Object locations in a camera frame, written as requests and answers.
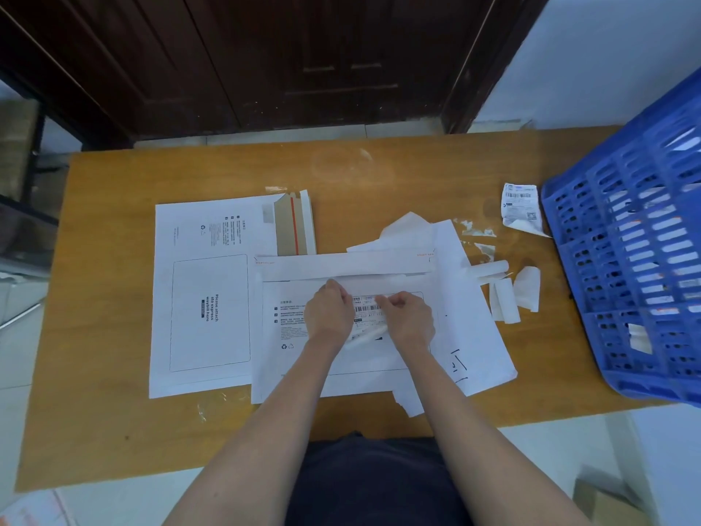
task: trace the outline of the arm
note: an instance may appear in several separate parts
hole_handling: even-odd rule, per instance
[[[477,526],[585,526],[575,504],[472,406],[428,352],[431,309],[405,291],[377,302]]]
[[[290,371],[202,470],[163,526],[281,525],[317,400],[351,333],[353,298],[328,281],[304,309],[309,341]]]

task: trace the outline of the person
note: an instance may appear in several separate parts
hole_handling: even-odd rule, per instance
[[[430,307],[406,291],[376,302],[434,440],[356,433],[309,443],[321,389],[355,318],[352,297],[329,280],[304,310],[309,340],[297,361],[200,472],[164,526],[589,524],[430,354]]]

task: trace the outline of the blue plastic crate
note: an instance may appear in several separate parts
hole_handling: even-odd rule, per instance
[[[547,181],[542,202],[604,379],[701,407],[701,69]]]

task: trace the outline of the brown wooden door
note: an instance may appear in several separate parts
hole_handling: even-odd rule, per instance
[[[239,129],[183,0],[0,5],[132,138]]]
[[[481,0],[186,0],[245,130],[435,115]]]

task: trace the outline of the forearm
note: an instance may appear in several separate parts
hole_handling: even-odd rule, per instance
[[[336,351],[310,340],[290,371],[203,469],[165,525],[282,524]]]
[[[579,526],[574,503],[472,406],[425,348],[400,349],[463,502],[477,526]]]

